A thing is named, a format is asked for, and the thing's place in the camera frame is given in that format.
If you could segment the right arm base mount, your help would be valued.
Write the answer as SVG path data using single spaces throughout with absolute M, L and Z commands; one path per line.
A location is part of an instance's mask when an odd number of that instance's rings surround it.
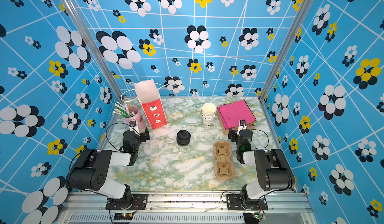
M 265 198 L 251 200 L 241 194 L 226 193 L 223 201 L 226 203 L 229 211 L 262 212 L 269 209 Z

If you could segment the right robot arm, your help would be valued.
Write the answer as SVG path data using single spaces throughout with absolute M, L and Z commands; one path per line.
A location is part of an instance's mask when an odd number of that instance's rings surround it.
M 252 148 L 253 131 L 233 130 L 229 139 L 237 145 L 237 160 L 242 165 L 251 165 L 257 171 L 257 180 L 243 186 L 241 196 L 243 205 L 253 205 L 264 201 L 264 197 L 277 191 L 292 189 L 295 177 L 281 149 Z

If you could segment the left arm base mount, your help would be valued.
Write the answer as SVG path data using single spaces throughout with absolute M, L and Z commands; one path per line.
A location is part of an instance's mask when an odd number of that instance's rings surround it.
M 107 198 L 106 210 L 109 211 L 138 211 L 145 210 L 149 195 L 147 194 L 128 194 L 121 199 Z

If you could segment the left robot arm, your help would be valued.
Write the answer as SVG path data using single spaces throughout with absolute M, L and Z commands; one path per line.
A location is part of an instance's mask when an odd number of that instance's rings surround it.
M 69 167 L 66 185 L 79 191 L 92 191 L 110 201 L 130 204 L 133 201 L 131 188 L 108 177 L 110 167 L 132 166 L 138 158 L 139 147 L 150 139 L 148 128 L 143 133 L 134 129 L 123 133 L 123 146 L 112 150 L 86 149 Z

